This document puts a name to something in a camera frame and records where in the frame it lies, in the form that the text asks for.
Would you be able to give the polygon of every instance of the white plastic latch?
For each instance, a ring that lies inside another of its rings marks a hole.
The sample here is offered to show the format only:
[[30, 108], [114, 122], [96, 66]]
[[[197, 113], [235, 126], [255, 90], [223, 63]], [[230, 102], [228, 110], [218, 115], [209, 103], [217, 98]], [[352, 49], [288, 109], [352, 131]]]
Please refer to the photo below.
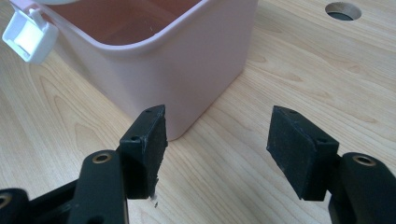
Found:
[[29, 15], [14, 7], [3, 40], [27, 63], [42, 63], [58, 37], [58, 28], [45, 21], [40, 9], [29, 9]]

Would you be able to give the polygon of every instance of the wood grain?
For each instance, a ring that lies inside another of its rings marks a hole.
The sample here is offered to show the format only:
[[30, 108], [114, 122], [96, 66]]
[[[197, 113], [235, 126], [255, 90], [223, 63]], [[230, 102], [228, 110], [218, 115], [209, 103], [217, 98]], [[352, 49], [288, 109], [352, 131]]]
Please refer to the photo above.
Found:
[[[329, 197], [299, 201], [265, 150], [273, 105], [396, 174], [396, 2], [350, 1], [356, 21], [329, 17], [330, 2], [259, 2], [245, 71], [169, 144], [158, 207], [129, 202], [132, 223], [330, 223]], [[1, 33], [12, 12], [0, 0]], [[133, 122], [55, 52], [32, 65], [2, 42], [0, 58], [0, 189], [35, 198], [76, 179]]]

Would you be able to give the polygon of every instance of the round hole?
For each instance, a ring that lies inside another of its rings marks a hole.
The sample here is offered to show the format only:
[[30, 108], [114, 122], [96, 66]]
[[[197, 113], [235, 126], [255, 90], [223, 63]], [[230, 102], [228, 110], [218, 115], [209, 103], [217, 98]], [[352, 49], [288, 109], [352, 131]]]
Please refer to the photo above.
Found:
[[350, 3], [335, 2], [325, 7], [326, 13], [339, 21], [355, 21], [361, 17], [361, 10]]
[[353, 160], [365, 166], [375, 166], [376, 162], [365, 156], [354, 156]]
[[93, 157], [92, 161], [93, 163], [105, 163], [107, 161], [111, 160], [111, 156], [108, 153], [101, 153], [99, 155], [96, 155]]
[[96, 216], [96, 217], [91, 217], [90, 220], [88, 220], [87, 224], [102, 224], [105, 222], [105, 219], [101, 216]]
[[0, 209], [4, 208], [11, 202], [12, 196], [9, 193], [0, 194]]
[[327, 139], [325, 138], [317, 138], [317, 141], [320, 143], [327, 143]]
[[133, 136], [131, 138], [131, 140], [134, 141], [134, 142], [137, 142], [137, 141], [140, 141], [140, 138], [138, 136]]

